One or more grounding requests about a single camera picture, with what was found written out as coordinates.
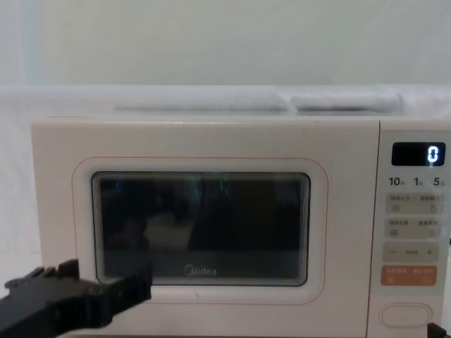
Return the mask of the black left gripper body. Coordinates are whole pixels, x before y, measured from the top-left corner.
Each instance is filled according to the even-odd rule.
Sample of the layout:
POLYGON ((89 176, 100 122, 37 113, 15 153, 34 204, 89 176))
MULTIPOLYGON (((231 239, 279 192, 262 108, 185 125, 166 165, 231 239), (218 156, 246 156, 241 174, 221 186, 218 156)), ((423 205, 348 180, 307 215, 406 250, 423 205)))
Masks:
POLYGON ((12 280, 1 299, 2 337, 59 337, 112 322, 106 287, 84 280, 12 280))

